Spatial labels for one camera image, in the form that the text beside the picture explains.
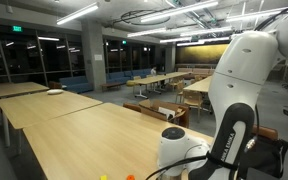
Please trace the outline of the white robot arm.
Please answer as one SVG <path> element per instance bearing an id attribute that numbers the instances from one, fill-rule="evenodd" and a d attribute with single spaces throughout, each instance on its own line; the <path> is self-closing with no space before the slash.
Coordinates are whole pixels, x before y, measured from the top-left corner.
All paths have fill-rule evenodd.
<path id="1" fill-rule="evenodd" d="M 169 127 L 160 137 L 157 177 L 233 180 L 253 129 L 259 92 L 271 69 L 288 60 L 288 8 L 236 35 L 212 75 L 208 97 L 216 119 L 212 143 Z"/>

